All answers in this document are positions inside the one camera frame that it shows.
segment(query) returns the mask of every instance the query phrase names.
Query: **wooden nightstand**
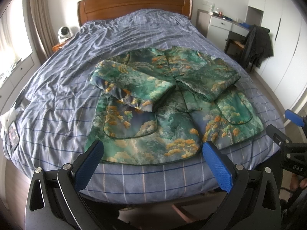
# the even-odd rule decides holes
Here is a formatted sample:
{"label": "wooden nightstand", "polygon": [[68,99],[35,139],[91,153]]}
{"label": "wooden nightstand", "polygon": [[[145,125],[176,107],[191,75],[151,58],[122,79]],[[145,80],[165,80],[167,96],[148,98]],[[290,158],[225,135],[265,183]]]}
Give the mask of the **wooden nightstand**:
{"label": "wooden nightstand", "polygon": [[57,50],[59,50],[60,48],[62,48],[62,46],[64,46],[67,42],[69,42],[71,40],[71,38],[67,39],[64,42],[58,43],[55,46],[52,47],[52,51],[55,53]]}

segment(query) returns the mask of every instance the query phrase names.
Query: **bed frame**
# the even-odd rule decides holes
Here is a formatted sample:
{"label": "bed frame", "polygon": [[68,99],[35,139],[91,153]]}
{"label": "bed frame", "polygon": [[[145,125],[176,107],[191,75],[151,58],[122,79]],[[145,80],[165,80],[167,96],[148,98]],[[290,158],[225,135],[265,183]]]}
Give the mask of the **bed frame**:
{"label": "bed frame", "polygon": [[192,0],[82,0],[78,2],[79,25],[118,18],[142,8],[163,9],[191,19]]}

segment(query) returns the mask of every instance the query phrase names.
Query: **bolt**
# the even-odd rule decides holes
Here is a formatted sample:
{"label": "bolt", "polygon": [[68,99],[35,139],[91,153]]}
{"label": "bolt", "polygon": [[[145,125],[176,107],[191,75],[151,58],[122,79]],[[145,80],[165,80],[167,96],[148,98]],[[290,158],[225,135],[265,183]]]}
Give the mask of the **bolt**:
{"label": "bolt", "polygon": [[243,167],[242,164],[236,164],[235,168],[236,168],[237,170],[242,170],[242,169],[244,169],[244,167]]}
{"label": "bolt", "polygon": [[265,170],[266,173],[271,173],[272,172],[272,170],[269,167],[265,167],[264,170]]}
{"label": "bolt", "polygon": [[71,168],[71,164],[70,163],[67,163],[67,164],[64,164],[63,165],[63,170],[69,170]]}
{"label": "bolt", "polygon": [[36,168],[35,173],[41,172],[41,167]]}

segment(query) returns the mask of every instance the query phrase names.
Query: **bed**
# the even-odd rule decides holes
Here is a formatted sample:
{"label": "bed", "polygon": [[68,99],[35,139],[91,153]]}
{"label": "bed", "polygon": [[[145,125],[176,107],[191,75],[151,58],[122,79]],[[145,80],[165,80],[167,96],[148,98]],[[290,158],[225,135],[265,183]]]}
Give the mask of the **bed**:
{"label": "bed", "polygon": [[[264,127],[273,124],[283,130],[277,110],[249,75],[191,24],[191,11],[192,0],[80,1],[80,32],[39,68],[18,97],[30,104],[24,111],[17,109],[20,142],[16,149],[8,135],[3,138],[7,159],[29,178],[37,167],[54,170],[73,162],[84,152],[101,93],[89,82],[95,64],[144,47],[186,47],[223,59],[241,75],[236,86],[249,98]],[[263,131],[222,153],[253,169],[278,149]],[[101,163],[81,192],[95,200],[140,204],[190,196],[217,186],[202,155],[197,154],[158,166]]]}

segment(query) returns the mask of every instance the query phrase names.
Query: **human hand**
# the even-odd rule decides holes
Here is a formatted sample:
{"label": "human hand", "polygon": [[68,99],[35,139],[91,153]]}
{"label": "human hand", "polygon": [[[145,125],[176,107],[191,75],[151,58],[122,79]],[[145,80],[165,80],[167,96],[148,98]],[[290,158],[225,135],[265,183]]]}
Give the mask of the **human hand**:
{"label": "human hand", "polygon": [[301,182],[299,182],[297,175],[292,173],[292,178],[291,178],[291,182],[290,182],[290,189],[295,191],[298,188],[298,186],[300,186],[302,189],[307,187],[307,178],[305,178]]}

